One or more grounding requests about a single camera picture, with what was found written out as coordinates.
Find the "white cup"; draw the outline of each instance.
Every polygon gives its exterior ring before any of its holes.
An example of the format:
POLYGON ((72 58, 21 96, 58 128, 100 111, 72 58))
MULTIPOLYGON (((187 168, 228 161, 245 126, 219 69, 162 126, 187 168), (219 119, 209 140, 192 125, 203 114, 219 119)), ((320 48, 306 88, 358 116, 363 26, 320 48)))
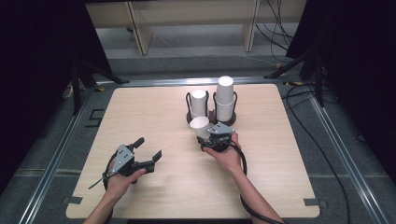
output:
POLYGON ((206 115, 206 91, 195 90, 191 95, 191 118, 192 115, 206 115))
POLYGON ((216 119, 218 121, 229 121, 233 117, 233 101, 230 104, 222 105, 216 102, 216 119))
POLYGON ((198 137, 207 139, 210 135, 208 129, 210 128, 209 118, 205 116, 197 117, 190 122, 190 127, 194 130, 198 137))
POLYGON ((216 102, 222 105, 228 105, 233 102, 233 78, 220 77, 216 89, 216 102))

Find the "person's left hand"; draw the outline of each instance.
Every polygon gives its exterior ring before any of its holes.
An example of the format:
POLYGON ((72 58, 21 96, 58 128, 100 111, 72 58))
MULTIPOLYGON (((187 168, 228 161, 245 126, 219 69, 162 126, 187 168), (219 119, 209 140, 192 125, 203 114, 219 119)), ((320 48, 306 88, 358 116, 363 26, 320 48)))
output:
MULTIPOLYGON (((109 170, 111 170, 111 167, 113 167, 114 161, 115 159, 111 162, 109 170)), ((129 176, 123 176, 120 174, 111 176, 107 182, 106 194, 109 194, 113 198, 119 200, 125 194, 131 183, 136 181, 137 178, 142 176, 145 172, 145 169, 140 169, 129 176)))

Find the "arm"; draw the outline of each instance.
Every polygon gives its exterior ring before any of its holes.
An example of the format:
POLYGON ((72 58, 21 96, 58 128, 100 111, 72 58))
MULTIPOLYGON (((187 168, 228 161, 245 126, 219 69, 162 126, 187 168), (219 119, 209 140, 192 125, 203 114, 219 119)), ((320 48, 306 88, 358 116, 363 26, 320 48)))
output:
POLYGON ((107 191, 105 195, 103 196, 99 204, 96 205, 96 207, 87 217, 87 219, 85 219, 84 223, 104 223, 107 217, 110 215, 111 211, 113 210, 113 207, 122 198, 131 183, 134 182, 141 175, 143 175, 145 172, 146 170, 141 169, 134 172, 130 176, 122 176, 120 174, 111 176, 108 179, 107 191))
MULTIPOLYGON (((232 139, 239 146, 237 133, 233 133, 232 139)), ((217 152, 209 147, 204 147, 204 152, 214 157, 221 168, 232 177, 245 203, 253 211, 276 221, 283 222, 274 208, 262 197, 244 174, 241 166, 241 158, 236 150, 228 147, 224 152, 217 152)), ((251 219, 255 224, 266 223, 255 217, 251 217, 251 219)))

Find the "forearm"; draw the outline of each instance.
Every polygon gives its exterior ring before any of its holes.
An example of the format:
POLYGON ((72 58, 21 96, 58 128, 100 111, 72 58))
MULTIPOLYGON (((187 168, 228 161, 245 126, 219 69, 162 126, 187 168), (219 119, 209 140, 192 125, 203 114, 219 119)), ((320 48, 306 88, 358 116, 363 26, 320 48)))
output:
POLYGON ((105 193, 102 200, 96 205, 96 207, 84 221, 84 224, 104 223, 118 201, 119 199, 105 193))
MULTIPOLYGON (((239 189, 239 192, 245 203, 255 212, 269 217, 279 222, 283 222, 282 218, 277 214, 274 208, 262 197, 257 189, 250 182, 248 177, 242 170, 230 172, 233 181, 239 189)), ((255 217, 252 217, 253 223, 265 223, 255 217)))

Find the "table top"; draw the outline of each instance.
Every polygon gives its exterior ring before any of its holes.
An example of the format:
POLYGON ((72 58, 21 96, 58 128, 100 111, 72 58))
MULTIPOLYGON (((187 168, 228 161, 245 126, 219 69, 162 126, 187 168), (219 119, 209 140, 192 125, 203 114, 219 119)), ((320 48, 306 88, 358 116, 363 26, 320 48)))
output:
MULTIPOLYGON (((92 144, 66 214, 84 218, 99 203, 103 184, 88 189, 105 170, 119 144, 146 142, 135 149, 136 161, 149 161, 159 150, 163 157, 155 172, 131 185, 115 206, 120 218, 249 218, 233 180, 201 151, 186 121, 187 92, 210 94, 216 85, 121 88, 114 91, 92 144)), ((238 94, 233 128, 247 158, 247 176, 281 217, 316 217, 317 205, 289 119, 273 84, 234 85, 238 94)))

